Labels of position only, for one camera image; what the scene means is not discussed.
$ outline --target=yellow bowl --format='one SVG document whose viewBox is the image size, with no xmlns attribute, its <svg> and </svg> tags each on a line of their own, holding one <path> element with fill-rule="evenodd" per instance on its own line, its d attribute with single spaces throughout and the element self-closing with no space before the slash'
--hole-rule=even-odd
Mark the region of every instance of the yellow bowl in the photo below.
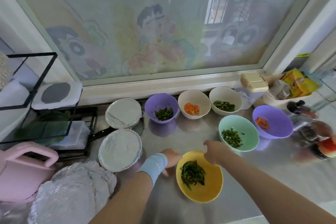
<svg viewBox="0 0 336 224">
<path fill-rule="evenodd" d="M 190 190 L 182 181 L 181 167 L 186 162 L 192 160 L 197 160 L 197 163 L 203 167 L 206 175 L 204 180 L 205 185 L 197 183 L 196 185 L 191 185 Z M 183 155 L 183 158 L 177 163 L 176 179 L 177 184 L 182 190 L 183 194 L 197 203 L 207 203 L 214 200 L 216 197 L 218 197 L 223 186 L 223 174 L 221 168 L 210 164 L 204 158 L 203 151 L 189 151 Z"/>
</svg>

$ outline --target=pink pitcher handle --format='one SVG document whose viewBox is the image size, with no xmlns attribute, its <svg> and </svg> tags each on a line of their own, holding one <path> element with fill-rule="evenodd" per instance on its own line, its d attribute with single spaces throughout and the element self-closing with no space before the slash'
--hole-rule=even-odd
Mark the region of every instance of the pink pitcher handle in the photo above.
<svg viewBox="0 0 336 224">
<path fill-rule="evenodd" d="M 58 154 L 56 151 L 34 142 L 19 143 L 12 148 L 4 151 L 4 156 L 6 160 L 14 160 L 27 152 L 35 152 L 43 156 L 49 157 L 49 159 L 44 162 L 45 167 L 52 166 L 58 160 Z"/>
</svg>

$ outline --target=window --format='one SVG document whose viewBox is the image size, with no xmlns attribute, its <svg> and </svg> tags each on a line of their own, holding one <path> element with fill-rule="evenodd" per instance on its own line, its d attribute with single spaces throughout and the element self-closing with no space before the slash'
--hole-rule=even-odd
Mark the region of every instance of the window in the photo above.
<svg viewBox="0 0 336 224">
<path fill-rule="evenodd" d="M 16 1 L 72 77 L 99 85 L 262 69 L 308 0 Z"/>
</svg>

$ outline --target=hand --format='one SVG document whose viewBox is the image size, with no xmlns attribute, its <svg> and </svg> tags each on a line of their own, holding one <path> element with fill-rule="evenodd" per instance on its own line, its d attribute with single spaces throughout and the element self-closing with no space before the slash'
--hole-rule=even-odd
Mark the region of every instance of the hand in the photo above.
<svg viewBox="0 0 336 224">
<path fill-rule="evenodd" d="M 221 158 L 232 154 L 228 146 L 222 142 L 206 140 L 203 145 L 207 146 L 208 150 L 204 154 L 204 158 L 211 164 L 219 166 Z"/>
<path fill-rule="evenodd" d="M 168 159 L 168 165 L 166 166 L 166 169 L 175 166 L 179 160 L 182 159 L 181 154 L 175 152 L 173 149 L 165 149 L 161 151 L 161 153 L 165 154 Z M 166 169 L 164 169 L 162 173 L 165 176 L 169 176 Z"/>
</svg>

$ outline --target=person's left arm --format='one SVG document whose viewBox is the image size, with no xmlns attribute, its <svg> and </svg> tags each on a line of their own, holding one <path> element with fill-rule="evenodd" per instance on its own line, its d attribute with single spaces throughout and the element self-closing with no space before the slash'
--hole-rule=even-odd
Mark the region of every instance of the person's left arm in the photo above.
<svg viewBox="0 0 336 224">
<path fill-rule="evenodd" d="M 151 194 L 153 180 L 155 182 L 161 171 L 167 175 L 167 171 L 164 168 L 173 167 L 182 158 L 180 154 L 172 149 L 166 149 L 161 153 L 167 157 L 168 161 L 165 167 L 161 167 L 163 170 L 157 171 L 156 169 L 160 165 L 154 163 L 152 156 L 149 157 L 134 178 L 122 186 L 121 190 L 111 201 L 107 202 L 89 224 L 138 224 Z"/>
</svg>

